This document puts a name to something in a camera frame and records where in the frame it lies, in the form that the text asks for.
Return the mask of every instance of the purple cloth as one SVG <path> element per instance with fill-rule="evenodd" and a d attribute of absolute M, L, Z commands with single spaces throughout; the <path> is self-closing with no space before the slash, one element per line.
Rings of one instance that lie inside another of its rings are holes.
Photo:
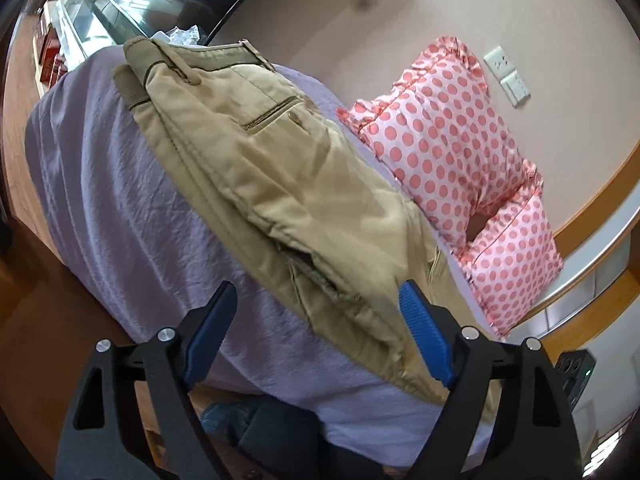
<path fill-rule="evenodd" d="M 229 280 L 238 289 L 238 314 L 207 384 L 312 410 L 332 444 L 409 466 L 441 407 L 353 363 L 244 271 L 153 156 L 111 78 L 124 62 L 121 47 L 97 52 L 50 90 L 28 121 L 28 165 L 63 261 L 137 342 L 180 323 Z M 338 99 L 324 85 L 279 70 L 336 120 Z M 488 434 L 481 426 L 474 452 Z"/>

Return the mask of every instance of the white switch plate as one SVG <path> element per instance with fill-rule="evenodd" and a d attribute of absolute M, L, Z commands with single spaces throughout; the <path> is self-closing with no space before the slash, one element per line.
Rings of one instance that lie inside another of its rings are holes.
<path fill-rule="evenodd" d="M 518 106 L 521 102 L 523 102 L 527 97 L 531 95 L 529 89 L 524 84 L 524 81 L 520 77 L 520 74 L 517 70 L 514 70 L 513 73 L 509 74 L 502 81 L 500 81 L 502 88 L 507 93 L 509 97 L 509 101 L 513 106 Z"/>
<path fill-rule="evenodd" d="M 484 56 L 484 62 L 491 70 L 491 73 L 495 75 L 498 81 L 504 79 L 511 72 L 516 70 L 515 65 L 509 59 L 505 51 L 501 46 L 497 46 L 486 56 Z"/>

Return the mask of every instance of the khaki pants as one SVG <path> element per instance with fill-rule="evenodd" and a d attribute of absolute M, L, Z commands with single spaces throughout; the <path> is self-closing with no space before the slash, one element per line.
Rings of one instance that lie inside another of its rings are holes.
<path fill-rule="evenodd" d="M 414 279 L 461 325 L 475 320 L 418 207 L 247 42 L 193 50 L 135 38 L 125 54 L 114 79 L 143 134 L 246 270 L 352 360 L 442 402 L 399 285 Z"/>

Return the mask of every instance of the cushion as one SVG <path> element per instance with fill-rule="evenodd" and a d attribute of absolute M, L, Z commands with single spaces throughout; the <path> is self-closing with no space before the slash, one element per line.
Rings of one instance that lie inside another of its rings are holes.
<path fill-rule="evenodd" d="M 402 182 L 460 256 L 469 217 L 489 217 L 524 183 L 523 158 L 466 45 L 443 36 L 394 83 L 340 119 Z"/>
<path fill-rule="evenodd" d="M 460 259 L 489 323 L 506 335 L 562 270 L 542 203 L 543 181 L 526 162 L 527 179 Z"/>

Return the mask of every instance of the blue gripper pad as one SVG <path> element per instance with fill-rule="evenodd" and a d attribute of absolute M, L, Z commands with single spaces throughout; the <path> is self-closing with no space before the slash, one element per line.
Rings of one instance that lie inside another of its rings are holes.
<path fill-rule="evenodd" d="M 238 294 L 234 286 L 228 286 L 216 301 L 209 315 L 193 336 L 187 349 L 187 366 L 184 383 L 193 387 L 203 381 L 216 358 L 220 345 L 236 315 Z"/>
<path fill-rule="evenodd" d="M 400 287 L 400 312 L 431 376 L 446 388 L 451 388 L 456 380 L 451 347 L 409 282 L 404 282 Z"/>

